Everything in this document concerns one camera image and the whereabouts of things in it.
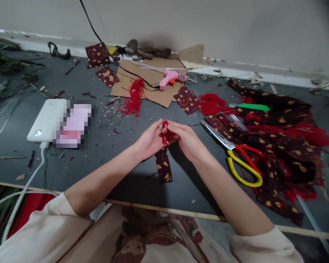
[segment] person's right hand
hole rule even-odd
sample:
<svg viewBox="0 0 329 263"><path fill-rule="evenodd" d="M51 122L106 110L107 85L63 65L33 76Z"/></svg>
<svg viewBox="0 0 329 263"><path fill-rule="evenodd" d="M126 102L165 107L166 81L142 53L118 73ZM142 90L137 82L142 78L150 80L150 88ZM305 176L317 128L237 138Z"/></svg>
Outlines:
<svg viewBox="0 0 329 263"><path fill-rule="evenodd" d="M161 132L166 134L168 131L173 133L172 139L178 140L180 149L189 161L202 160L204 157L210 156L210 152L191 127L168 121L168 125Z"/></svg>

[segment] yellow scissors handle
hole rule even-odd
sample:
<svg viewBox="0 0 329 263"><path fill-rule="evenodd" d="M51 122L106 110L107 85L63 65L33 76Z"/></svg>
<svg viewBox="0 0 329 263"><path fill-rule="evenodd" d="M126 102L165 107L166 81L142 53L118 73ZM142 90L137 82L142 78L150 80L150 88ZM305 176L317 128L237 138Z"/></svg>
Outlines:
<svg viewBox="0 0 329 263"><path fill-rule="evenodd" d="M249 186L249 187L260 187L262 185L262 182L263 182L262 176L258 172L256 172L248 164L244 163L242 160L240 160L238 157L236 157L232 150L227 150L227 153L230 156L227 158L230 171L235 176L235 178L239 180L239 182L241 182L242 184ZM236 170L234 168L233 160L236 161L238 164L244 166L247 170L249 170L257 178L257 181L255 183L249 183L249 182L243 180L236 172Z"/></svg>

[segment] baseboard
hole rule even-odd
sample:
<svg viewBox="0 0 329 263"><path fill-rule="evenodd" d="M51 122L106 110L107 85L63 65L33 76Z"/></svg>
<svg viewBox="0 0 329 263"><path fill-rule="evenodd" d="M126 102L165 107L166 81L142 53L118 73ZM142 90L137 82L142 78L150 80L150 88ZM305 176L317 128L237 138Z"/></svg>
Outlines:
<svg viewBox="0 0 329 263"><path fill-rule="evenodd" d="M49 52L47 43L53 41L61 53L66 52L69 48L72 56L86 57L85 47L96 44L98 41L83 41L56 36L26 33L21 31L9 31L0 29L0 37L12 40L21 45L24 50L33 50L38 52ZM116 44L106 43L106 45L115 46ZM238 77L239 79L251 79L255 72L261 76L259 79L264 83L274 83L283 85L292 85L304 88L316 88L311 80L329 81L329 75L323 75L315 72L303 72L293 69L277 68L266 65L253 65L243 62L233 64L225 63L222 60L214 58L204 58L203 63L209 65L206 68L191 70L194 73L222 75L227 77Z"/></svg>

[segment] beige sleeve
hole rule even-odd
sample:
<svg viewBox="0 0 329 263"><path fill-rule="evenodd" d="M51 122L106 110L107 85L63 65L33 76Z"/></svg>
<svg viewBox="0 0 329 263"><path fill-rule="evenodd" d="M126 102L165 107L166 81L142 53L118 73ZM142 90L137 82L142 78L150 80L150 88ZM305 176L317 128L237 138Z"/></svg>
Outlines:
<svg viewBox="0 0 329 263"><path fill-rule="evenodd" d="M62 193L0 246L0 262L57 262L93 223L78 216Z"/></svg>
<svg viewBox="0 0 329 263"><path fill-rule="evenodd" d="M277 227L258 236L233 236L230 250L241 263L303 262L294 245Z"/></svg>

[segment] scissors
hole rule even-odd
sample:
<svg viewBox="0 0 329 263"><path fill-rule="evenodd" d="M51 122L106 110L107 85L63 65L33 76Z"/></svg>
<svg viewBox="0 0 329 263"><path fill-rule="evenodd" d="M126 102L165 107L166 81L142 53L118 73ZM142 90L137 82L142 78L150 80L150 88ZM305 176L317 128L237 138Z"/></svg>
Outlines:
<svg viewBox="0 0 329 263"><path fill-rule="evenodd" d="M221 135L218 131L216 131L212 126L210 126L207 122L201 121L200 123L201 123L201 125L206 127L206 129L208 129L222 145L224 145L227 148L227 153L229 155L229 157L227 158L228 159L228 166L230 168L231 173L235 176L235 178L239 182L241 182L242 184L244 184L246 186L260 187L262 185L262 182L263 182L262 176L261 176L262 173L257 168L257 166L253 163L251 158L247 155L245 150L250 150L250 151L252 151L254 153L257 153L258 155L263 156L263 157L264 157L264 153L257 150L257 149L255 149L255 148L249 147L249 146L233 144L228 139L226 139L223 135ZM238 157L236 157L233 153L233 149L238 150L243 155L243 157L248 162L248 164L246 164L245 162L240 160ZM233 160L235 162L237 162L238 164L240 164L241 166L245 167L247 170L249 170L256 177L256 179L257 179L256 182L249 183L249 182L243 180L238 175L238 173L236 172L236 170L234 168Z"/></svg>

